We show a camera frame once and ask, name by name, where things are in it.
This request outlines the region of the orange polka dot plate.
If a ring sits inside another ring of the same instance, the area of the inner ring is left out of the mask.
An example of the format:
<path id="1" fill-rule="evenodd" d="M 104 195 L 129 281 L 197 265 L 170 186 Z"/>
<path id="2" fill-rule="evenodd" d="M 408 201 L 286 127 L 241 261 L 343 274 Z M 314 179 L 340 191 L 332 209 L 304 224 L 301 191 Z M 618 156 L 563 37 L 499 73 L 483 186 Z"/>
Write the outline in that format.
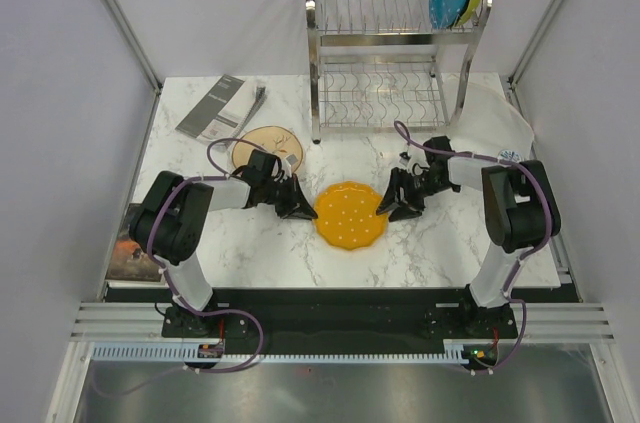
<path id="1" fill-rule="evenodd" d="M 359 250 L 376 243 L 388 226 L 376 210 L 382 196 L 369 185 L 345 181 L 330 185 L 314 202 L 316 232 L 330 246 Z"/>

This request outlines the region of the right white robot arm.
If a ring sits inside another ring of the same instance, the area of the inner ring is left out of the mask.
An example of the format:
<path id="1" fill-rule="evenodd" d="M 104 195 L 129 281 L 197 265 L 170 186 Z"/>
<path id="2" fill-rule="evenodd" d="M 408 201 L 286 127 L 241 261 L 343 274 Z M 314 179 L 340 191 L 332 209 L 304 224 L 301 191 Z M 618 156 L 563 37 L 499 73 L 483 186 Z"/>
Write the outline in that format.
<path id="1" fill-rule="evenodd" d="M 561 216 L 544 165 L 539 160 L 508 161 L 471 152 L 455 152 L 446 136 L 419 145 L 424 166 L 401 158 L 391 170 L 385 194 L 376 209 L 391 222 L 422 215 L 426 199 L 469 187 L 483 198 L 484 221 L 491 240 L 482 266 L 467 286 L 471 303 L 458 311 L 458 324 L 467 335 L 483 335 L 494 324 L 491 309 L 509 302 L 522 264 L 559 233 Z"/>

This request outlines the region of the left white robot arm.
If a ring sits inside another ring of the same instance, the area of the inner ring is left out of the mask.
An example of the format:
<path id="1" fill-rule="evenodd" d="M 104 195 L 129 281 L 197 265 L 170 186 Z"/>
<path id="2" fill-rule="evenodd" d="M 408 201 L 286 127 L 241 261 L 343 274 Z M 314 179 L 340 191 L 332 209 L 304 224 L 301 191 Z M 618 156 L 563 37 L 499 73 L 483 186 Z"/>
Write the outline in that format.
<path id="1" fill-rule="evenodd" d="M 174 302 L 187 310 L 185 325 L 198 336 L 211 335 L 220 321 L 209 306 L 213 288 L 197 258 L 206 219 L 216 211 L 261 204 L 271 205 L 281 219 L 318 218 L 289 162 L 262 149 L 228 176 L 185 178 L 164 170 L 134 213 L 130 239 L 158 266 Z"/>

